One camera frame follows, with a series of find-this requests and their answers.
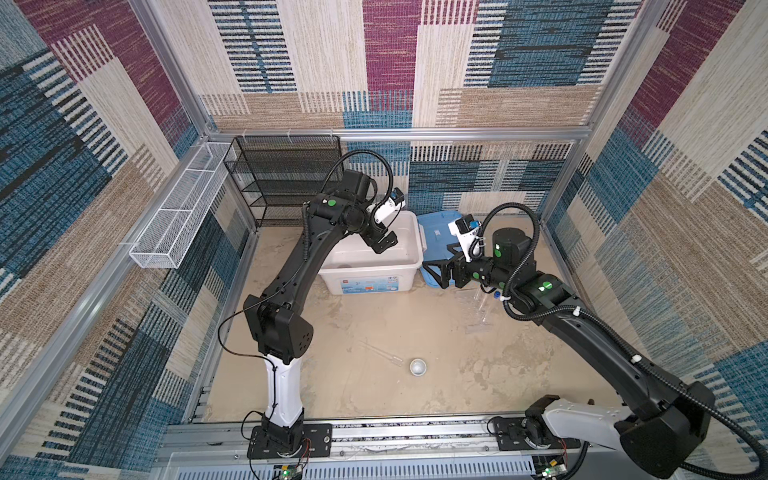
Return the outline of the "small white ceramic crucible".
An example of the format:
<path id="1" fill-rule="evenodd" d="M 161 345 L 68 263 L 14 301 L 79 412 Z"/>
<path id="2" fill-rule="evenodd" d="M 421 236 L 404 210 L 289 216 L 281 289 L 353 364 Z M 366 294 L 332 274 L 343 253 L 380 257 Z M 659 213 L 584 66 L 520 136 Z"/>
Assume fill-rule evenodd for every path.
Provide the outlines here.
<path id="1" fill-rule="evenodd" d="M 427 364 L 421 358 L 414 358 L 409 365 L 410 373 L 415 377 L 424 376 L 427 372 Z"/>

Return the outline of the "clear plastic pipette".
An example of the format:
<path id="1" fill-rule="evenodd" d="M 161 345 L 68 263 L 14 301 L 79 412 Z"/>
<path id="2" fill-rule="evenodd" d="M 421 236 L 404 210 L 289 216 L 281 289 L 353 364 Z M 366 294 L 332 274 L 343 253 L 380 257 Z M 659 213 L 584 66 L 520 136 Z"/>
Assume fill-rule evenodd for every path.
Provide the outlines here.
<path id="1" fill-rule="evenodd" d="M 397 367 L 403 367 L 404 366 L 404 360 L 400 358 L 397 355 L 391 354 L 383 349 L 380 349 L 374 345 L 369 344 L 368 342 L 361 342 L 361 346 L 365 348 L 366 350 L 380 356 L 381 358 L 387 360 L 388 362 L 392 363 L 393 365 Z"/>

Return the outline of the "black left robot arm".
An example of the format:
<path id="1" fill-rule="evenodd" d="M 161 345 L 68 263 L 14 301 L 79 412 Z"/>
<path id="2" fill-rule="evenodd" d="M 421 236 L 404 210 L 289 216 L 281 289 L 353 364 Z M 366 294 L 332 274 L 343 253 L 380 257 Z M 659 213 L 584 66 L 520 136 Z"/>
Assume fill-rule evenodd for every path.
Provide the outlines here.
<path id="1" fill-rule="evenodd" d="M 378 192 L 370 176 L 351 169 L 335 186 L 322 184 L 301 206 L 302 235 L 282 269 L 260 296 L 250 295 L 243 303 L 241 312 L 258 346 L 254 356 L 264 362 L 268 380 L 267 407 L 247 437 L 249 459 L 291 458 L 310 450 L 300 375 L 314 328 L 301 313 L 328 255 L 351 235 L 359 236 L 376 254 L 398 242 L 384 223 L 383 211 L 395 193 L 392 166 L 375 151 L 365 153 L 384 167 L 385 193 Z"/>

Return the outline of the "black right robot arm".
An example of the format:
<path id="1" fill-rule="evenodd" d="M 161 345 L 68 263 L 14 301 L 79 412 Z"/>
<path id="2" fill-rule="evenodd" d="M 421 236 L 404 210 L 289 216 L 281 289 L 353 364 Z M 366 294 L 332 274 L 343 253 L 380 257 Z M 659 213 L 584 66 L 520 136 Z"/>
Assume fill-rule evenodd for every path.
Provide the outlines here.
<path id="1" fill-rule="evenodd" d="M 456 242 L 447 259 L 426 261 L 426 272 L 446 289 L 470 282 L 494 296 L 513 320 L 531 322 L 562 340 L 616 391 L 618 415 L 594 405 L 542 397 L 525 413 L 528 440 L 547 446 L 552 438 L 574 438 L 584 449 L 600 445 L 623 452 L 647 474 L 668 479 L 685 470 L 709 479 L 732 473 L 701 467 L 689 456 L 704 442 L 711 421 L 741 439 L 757 458 L 742 479 L 767 476 L 767 450 L 736 421 L 715 407 L 713 392 L 664 370 L 590 311 L 561 279 L 537 269 L 534 253 L 541 226 L 527 206 L 507 202 L 483 221 L 464 215 L 448 225 Z"/>

